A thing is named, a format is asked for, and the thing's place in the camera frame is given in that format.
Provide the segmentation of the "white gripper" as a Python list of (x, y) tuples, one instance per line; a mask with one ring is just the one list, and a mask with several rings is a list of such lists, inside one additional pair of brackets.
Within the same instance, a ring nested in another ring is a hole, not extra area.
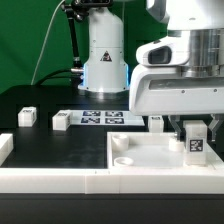
[(179, 115), (212, 114), (211, 141), (224, 122), (224, 60), (199, 66), (190, 43), (160, 39), (139, 47), (130, 82), (129, 110), (135, 115), (166, 115), (182, 139)]

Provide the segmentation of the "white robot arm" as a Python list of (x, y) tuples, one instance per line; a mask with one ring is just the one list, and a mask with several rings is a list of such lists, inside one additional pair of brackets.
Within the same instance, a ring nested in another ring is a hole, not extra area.
[(123, 61), (123, 24), (105, 0), (88, 3), (89, 59), (79, 90), (97, 97), (129, 92), (140, 116), (224, 116), (224, 0), (146, 0), (136, 26), (151, 38), (136, 51), (131, 75)]

